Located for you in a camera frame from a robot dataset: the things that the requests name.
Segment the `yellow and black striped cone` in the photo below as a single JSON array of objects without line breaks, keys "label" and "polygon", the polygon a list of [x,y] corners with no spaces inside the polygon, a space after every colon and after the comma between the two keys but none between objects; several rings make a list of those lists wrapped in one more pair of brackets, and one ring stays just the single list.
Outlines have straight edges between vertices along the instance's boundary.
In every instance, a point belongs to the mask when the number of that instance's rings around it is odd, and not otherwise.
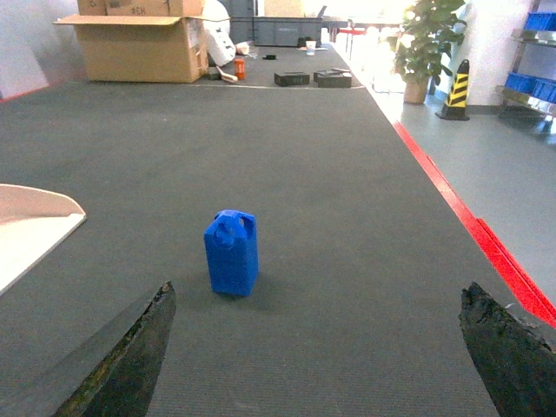
[{"label": "yellow and black striped cone", "polygon": [[469,117],[466,116],[468,83],[469,61],[464,59],[458,68],[458,73],[455,75],[450,94],[444,103],[442,111],[436,112],[440,119],[469,120]]}]

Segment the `open box flap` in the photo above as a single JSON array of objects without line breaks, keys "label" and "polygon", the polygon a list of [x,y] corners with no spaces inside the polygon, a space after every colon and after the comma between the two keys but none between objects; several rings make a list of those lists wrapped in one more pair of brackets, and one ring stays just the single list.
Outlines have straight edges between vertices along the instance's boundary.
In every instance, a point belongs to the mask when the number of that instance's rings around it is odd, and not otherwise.
[{"label": "open box flap", "polygon": [[83,16],[71,15],[58,19],[54,24],[117,24],[117,25],[130,25],[130,26],[171,26],[176,24],[183,18],[208,20],[210,22],[222,22],[229,20],[228,18],[214,19],[210,16],[185,16],[185,17],[169,17],[169,16]]},{"label": "open box flap", "polygon": [[0,184],[0,295],[85,221],[66,195]]}]

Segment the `plant pot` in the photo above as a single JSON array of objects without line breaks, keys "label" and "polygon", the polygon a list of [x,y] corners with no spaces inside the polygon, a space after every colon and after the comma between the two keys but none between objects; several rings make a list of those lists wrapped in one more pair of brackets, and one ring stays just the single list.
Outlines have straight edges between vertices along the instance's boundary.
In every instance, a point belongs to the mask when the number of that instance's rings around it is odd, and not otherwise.
[{"label": "plant pot", "polygon": [[407,83],[403,93],[404,103],[423,104],[427,97],[428,81],[423,83]]}]

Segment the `green leaves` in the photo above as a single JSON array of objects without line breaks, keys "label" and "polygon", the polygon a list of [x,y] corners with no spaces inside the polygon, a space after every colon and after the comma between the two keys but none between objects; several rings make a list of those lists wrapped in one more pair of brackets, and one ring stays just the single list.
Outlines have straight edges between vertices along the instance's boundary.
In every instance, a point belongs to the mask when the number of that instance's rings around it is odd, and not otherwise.
[{"label": "green leaves", "polygon": [[400,45],[394,59],[394,67],[406,82],[422,83],[429,77],[440,83],[440,74],[449,76],[452,71],[441,64],[446,54],[452,57],[454,44],[461,44],[467,23],[455,15],[465,0],[416,0],[406,10],[402,24],[404,34],[414,36],[409,47]]}]

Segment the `gray plastic crate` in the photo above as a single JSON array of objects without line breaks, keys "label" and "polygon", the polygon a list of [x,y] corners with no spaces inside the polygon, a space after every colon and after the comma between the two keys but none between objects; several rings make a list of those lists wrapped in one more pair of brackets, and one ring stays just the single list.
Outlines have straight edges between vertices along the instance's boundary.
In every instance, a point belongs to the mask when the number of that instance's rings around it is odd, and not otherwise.
[{"label": "gray plastic crate", "polygon": [[233,43],[255,40],[253,17],[232,17],[229,23],[229,37]]},{"label": "gray plastic crate", "polygon": [[257,0],[218,0],[230,17],[253,17],[257,15]]},{"label": "gray plastic crate", "polygon": [[321,46],[322,19],[308,17],[232,17],[234,43],[254,41],[260,46],[297,46],[300,37],[312,37]]},{"label": "gray plastic crate", "polygon": [[255,17],[255,43],[261,46],[297,46],[300,37],[321,45],[322,19],[307,17]]}]

